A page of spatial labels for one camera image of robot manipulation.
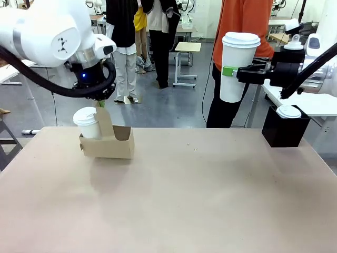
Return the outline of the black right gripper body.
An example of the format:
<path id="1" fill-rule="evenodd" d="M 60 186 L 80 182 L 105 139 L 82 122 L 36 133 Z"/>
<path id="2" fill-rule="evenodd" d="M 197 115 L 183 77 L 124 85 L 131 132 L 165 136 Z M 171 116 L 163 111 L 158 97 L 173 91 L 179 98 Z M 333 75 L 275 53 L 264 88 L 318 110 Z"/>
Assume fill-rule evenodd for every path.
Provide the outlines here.
<path id="1" fill-rule="evenodd" d="M 271 59 L 270 86 L 288 87 L 299 73 L 305 59 L 305 50 L 277 47 Z"/>

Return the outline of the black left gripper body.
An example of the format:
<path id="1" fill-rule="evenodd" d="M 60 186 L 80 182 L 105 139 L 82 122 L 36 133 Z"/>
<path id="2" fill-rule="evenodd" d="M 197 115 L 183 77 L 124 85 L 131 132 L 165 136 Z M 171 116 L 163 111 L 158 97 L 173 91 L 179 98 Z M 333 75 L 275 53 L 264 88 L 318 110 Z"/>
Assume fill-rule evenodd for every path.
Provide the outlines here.
<path id="1" fill-rule="evenodd" d="M 77 82 L 75 82 L 72 87 L 73 90 L 96 87 L 101 83 L 108 81 L 109 85 L 106 89 L 86 96 L 87 99 L 95 101 L 107 100 L 115 91 L 116 69 L 111 59 L 107 59 L 104 62 L 99 61 L 94 66 L 87 69 L 72 68 L 72 71 L 77 78 Z"/>

